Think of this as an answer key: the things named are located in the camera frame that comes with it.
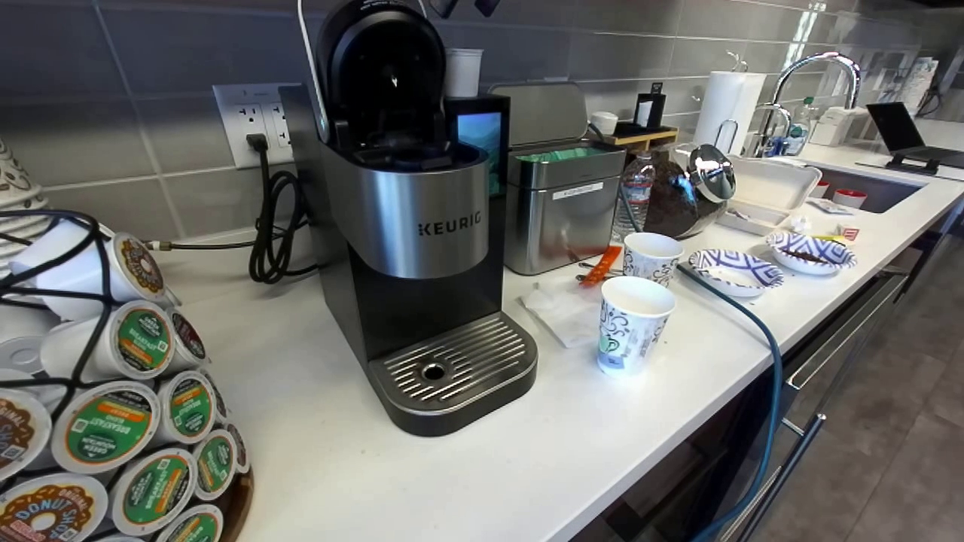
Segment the patterned paper cup far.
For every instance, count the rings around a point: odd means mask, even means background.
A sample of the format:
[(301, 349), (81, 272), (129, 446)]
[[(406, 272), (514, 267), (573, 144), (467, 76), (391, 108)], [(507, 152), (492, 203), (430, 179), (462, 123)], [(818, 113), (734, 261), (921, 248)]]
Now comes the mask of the patterned paper cup far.
[(623, 238), (623, 273), (668, 283), (682, 259), (682, 244), (661, 231), (634, 231)]

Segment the white paper towel roll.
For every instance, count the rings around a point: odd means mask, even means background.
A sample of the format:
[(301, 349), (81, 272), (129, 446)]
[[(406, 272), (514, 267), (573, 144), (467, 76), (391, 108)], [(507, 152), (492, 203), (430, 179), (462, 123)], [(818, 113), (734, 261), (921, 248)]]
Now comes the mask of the white paper towel roll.
[(737, 154), (748, 141), (761, 83), (761, 71), (716, 69), (706, 83), (692, 141)]

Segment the orange strip packet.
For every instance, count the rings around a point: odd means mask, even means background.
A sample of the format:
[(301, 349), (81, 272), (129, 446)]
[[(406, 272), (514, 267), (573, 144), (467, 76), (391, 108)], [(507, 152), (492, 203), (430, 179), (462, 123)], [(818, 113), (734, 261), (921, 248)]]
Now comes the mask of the orange strip packet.
[(611, 266), (619, 261), (619, 255), (622, 255), (622, 248), (606, 248), (602, 255), (601, 255), (601, 261), (590, 266), (590, 272), (583, 273), (580, 283), (583, 283), (583, 287), (601, 287), (601, 283), (608, 277), (608, 272), (611, 272)]

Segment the patterned paper cup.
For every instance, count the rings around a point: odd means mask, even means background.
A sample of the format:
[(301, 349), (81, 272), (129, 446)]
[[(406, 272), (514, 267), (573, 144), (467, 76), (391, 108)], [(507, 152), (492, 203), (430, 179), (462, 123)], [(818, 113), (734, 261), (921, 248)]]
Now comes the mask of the patterned paper cup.
[(668, 283), (682, 259), (682, 244), (661, 231), (634, 231), (623, 238), (623, 273)]
[(640, 374), (663, 337), (675, 291), (645, 277), (602, 283), (596, 363), (608, 374)]

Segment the beige takeout box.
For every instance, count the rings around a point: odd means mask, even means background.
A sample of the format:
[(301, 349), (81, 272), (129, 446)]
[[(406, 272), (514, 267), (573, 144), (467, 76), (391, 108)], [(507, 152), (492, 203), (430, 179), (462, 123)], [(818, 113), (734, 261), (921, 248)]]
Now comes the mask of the beige takeout box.
[(748, 157), (734, 157), (731, 172), (734, 195), (726, 203), (716, 222), (748, 234), (769, 234), (779, 230), (811, 200), (811, 189), (823, 179), (818, 165)]

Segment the black laptop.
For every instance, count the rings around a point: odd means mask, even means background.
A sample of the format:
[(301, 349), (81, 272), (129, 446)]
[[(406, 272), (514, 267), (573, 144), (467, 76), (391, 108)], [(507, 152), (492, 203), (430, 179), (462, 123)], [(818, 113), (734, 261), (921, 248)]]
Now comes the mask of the black laptop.
[(905, 103), (871, 103), (868, 116), (889, 152), (889, 169), (918, 169), (924, 176), (940, 165), (964, 169), (964, 152), (924, 144)]

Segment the patterned bowl with coffee grounds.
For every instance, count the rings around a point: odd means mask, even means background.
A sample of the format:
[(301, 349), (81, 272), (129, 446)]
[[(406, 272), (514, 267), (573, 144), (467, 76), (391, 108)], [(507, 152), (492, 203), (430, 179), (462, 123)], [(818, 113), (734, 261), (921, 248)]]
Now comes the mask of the patterned bowl with coffee grounds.
[(848, 244), (799, 231), (782, 231), (769, 241), (769, 248), (783, 267), (809, 277), (836, 277), (854, 261)]

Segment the stainless steel sink basin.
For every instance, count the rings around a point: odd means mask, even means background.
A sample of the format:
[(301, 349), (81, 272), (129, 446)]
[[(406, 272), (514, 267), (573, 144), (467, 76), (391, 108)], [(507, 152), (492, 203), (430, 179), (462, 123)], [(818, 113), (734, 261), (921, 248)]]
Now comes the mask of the stainless steel sink basin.
[(836, 169), (827, 169), (823, 180), (830, 183), (831, 194), (863, 194), (865, 195), (863, 207), (871, 213), (887, 213), (914, 195), (909, 183), (877, 180), (877, 179), (848, 176)]

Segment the chrome sink faucet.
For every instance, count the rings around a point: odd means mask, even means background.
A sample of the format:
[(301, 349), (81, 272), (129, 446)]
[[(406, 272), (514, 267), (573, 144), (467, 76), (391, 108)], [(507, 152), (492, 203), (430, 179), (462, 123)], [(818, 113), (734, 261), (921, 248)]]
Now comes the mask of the chrome sink faucet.
[(791, 67), (783, 67), (773, 83), (769, 103), (761, 108), (758, 139), (752, 141), (752, 157), (773, 154), (779, 122), (787, 113), (796, 113), (804, 95), (820, 95), (827, 76), (842, 81), (839, 103), (844, 108), (860, 107), (865, 71), (855, 57), (839, 47), (799, 57)]

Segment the white napkin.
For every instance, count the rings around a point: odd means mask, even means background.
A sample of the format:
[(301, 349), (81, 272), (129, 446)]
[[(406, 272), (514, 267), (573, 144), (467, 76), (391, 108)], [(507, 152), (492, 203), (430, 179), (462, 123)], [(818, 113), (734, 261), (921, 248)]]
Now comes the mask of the white napkin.
[(601, 291), (580, 283), (536, 283), (520, 306), (564, 346), (590, 346), (601, 332)]

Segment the stainless steel canister box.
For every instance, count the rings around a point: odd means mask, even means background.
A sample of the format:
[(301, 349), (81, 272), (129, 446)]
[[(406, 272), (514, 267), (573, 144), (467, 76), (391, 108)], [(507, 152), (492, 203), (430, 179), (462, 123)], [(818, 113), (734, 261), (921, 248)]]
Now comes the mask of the stainless steel canister box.
[(507, 254), (514, 273), (601, 255), (611, 241), (623, 152), (532, 147), (508, 154)]

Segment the black coffee grinder silver lid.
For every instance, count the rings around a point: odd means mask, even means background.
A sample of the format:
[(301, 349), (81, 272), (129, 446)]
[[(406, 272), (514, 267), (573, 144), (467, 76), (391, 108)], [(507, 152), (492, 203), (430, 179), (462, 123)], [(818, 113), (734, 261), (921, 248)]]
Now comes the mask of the black coffee grinder silver lid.
[(668, 152), (658, 152), (645, 230), (668, 238), (692, 238), (731, 195), (734, 172), (721, 147), (696, 144), (687, 164), (679, 164)]

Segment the wooden shelf stand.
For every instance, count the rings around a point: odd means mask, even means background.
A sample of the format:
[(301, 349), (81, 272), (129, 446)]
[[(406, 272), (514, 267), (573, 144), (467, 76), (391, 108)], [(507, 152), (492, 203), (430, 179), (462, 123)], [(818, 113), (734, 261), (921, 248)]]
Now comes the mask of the wooden shelf stand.
[(606, 144), (611, 147), (634, 147), (634, 152), (651, 152), (661, 144), (671, 144), (675, 141), (675, 130), (671, 126), (636, 126), (636, 123), (619, 123), (611, 135), (606, 135)]

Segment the patterned paper cup near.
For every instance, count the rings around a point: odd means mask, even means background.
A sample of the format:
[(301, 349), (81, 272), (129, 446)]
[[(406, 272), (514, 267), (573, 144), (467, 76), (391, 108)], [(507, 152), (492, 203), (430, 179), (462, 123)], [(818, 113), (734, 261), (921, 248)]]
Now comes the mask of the patterned paper cup near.
[(640, 374), (663, 337), (675, 291), (645, 277), (602, 283), (596, 363), (608, 374)]

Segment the white wall outlet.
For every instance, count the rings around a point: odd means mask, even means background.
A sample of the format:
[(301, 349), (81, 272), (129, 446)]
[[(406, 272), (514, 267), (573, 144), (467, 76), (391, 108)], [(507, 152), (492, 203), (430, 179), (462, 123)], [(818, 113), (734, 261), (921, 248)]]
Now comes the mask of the white wall outlet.
[(285, 113), (274, 83), (213, 83), (212, 92), (234, 165), (258, 164), (250, 147), (250, 135), (262, 135), (267, 141), (272, 164), (292, 159)]

